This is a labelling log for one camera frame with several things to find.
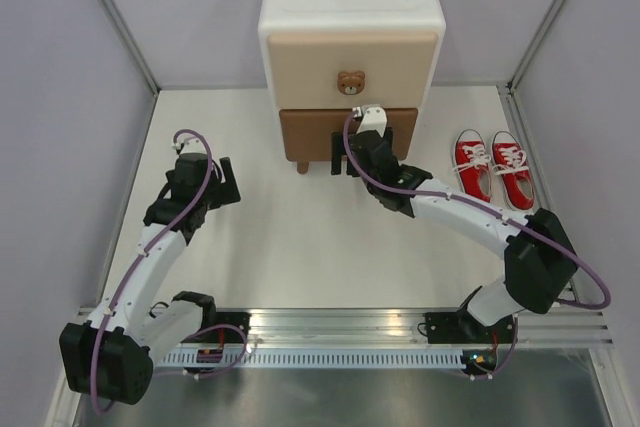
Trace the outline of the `brown bottom drawer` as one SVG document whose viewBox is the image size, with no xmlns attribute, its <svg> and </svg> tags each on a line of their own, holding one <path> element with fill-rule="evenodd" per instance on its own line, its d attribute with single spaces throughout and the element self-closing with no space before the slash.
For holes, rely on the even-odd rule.
<svg viewBox="0 0 640 427">
<path fill-rule="evenodd" d="M 281 110 L 279 112 L 285 156 L 290 162 L 330 161 L 334 132 L 342 132 L 348 109 Z M 393 131 L 392 149 L 404 160 L 409 152 L 419 111 L 387 109 L 387 126 Z"/>
</svg>

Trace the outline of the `red sneaker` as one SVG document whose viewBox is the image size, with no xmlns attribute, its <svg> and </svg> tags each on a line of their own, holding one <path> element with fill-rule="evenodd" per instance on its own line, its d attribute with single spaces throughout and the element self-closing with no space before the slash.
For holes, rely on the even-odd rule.
<svg viewBox="0 0 640 427">
<path fill-rule="evenodd" d="M 492 197 L 490 161 L 481 135 L 474 129 L 462 131 L 453 145 L 453 170 L 461 189 L 484 202 Z"/>
<path fill-rule="evenodd" d="M 535 203 L 526 151 L 508 131 L 497 132 L 491 143 L 493 171 L 501 180 L 507 203 L 516 210 L 530 210 Z"/>
</svg>

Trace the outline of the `beige top drawer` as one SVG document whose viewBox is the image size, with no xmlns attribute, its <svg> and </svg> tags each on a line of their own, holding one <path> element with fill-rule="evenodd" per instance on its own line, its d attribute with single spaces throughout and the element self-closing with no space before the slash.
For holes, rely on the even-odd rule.
<svg viewBox="0 0 640 427">
<path fill-rule="evenodd" d="M 273 33 L 266 45 L 275 104 L 279 109 L 416 108 L 430 82 L 438 40 L 434 31 Z M 363 71 L 364 90 L 340 93 L 341 71 Z"/>
</svg>

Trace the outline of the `brown bear knob top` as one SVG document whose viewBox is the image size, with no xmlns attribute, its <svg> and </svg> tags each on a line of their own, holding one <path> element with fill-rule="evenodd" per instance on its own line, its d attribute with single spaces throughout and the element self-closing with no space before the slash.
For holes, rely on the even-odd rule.
<svg viewBox="0 0 640 427">
<path fill-rule="evenodd" d="M 358 95 L 366 86 L 366 75 L 363 71 L 341 71 L 337 75 L 336 85 L 343 95 Z"/>
</svg>

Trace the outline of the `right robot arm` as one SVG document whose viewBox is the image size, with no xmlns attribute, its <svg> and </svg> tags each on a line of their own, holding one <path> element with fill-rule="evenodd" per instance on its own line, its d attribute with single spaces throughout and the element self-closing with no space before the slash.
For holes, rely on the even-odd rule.
<svg viewBox="0 0 640 427">
<path fill-rule="evenodd" d="M 466 342 L 482 342 L 514 315 L 547 313 L 577 270 L 574 249 L 551 211 L 508 213 L 450 188 L 431 173 L 400 163 L 388 137 L 375 130 L 331 135 L 331 172 L 361 177 L 384 208 L 438 222 L 475 241 L 504 263 L 501 276 L 472 291 L 450 312 L 449 325 Z"/>
</svg>

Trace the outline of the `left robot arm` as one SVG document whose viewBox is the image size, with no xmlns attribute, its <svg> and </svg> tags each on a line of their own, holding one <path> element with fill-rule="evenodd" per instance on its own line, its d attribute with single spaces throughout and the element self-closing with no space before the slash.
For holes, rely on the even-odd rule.
<svg viewBox="0 0 640 427">
<path fill-rule="evenodd" d="M 189 336 L 198 343 L 216 336 L 212 296 L 181 291 L 158 314 L 152 301 L 207 213 L 240 199 L 229 158 L 211 161 L 195 152 L 177 157 L 145 212 L 137 250 L 120 283 L 84 322 L 69 323 L 60 334 L 71 391 L 134 405 L 174 347 Z"/>
</svg>

